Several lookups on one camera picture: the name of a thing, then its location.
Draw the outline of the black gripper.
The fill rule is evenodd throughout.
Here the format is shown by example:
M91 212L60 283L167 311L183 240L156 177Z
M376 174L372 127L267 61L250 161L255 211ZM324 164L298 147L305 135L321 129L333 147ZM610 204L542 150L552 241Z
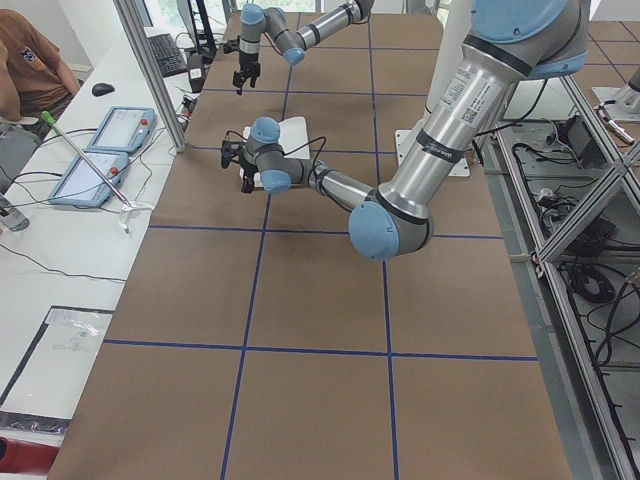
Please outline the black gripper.
M260 78L261 66L259 63L259 53L247 53L242 50L239 53L239 70L234 72L233 86L236 94L243 93L244 80L250 79L250 87L255 88L257 80Z
M243 193L253 192L255 189L255 175L259 172L257 166L249 161L244 153L239 155L239 164L242 168L243 183L241 191Z

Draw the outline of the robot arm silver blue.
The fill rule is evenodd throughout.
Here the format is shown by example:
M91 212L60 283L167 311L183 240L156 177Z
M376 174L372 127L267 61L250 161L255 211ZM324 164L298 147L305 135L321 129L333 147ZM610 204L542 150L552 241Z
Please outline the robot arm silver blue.
M238 151L242 189L315 190L350 213L354 248L372 260L416 252L432 235L429 204L508 88L579 71L587 56L586 1L475 1L462 59L391 180L371 187L318 160L289 158L280 125L258 118Z
M261 74L259 50L261 36L265 35L290 66L302 62L306 52L341 29L367 21L373 1L345 1L333 11L303 25L296 31L287 26L286 13L279 7L262 8L246 4L240 15L240 34L237 41L239 70L234 72L233 85L242 94L247 80L255 87Z

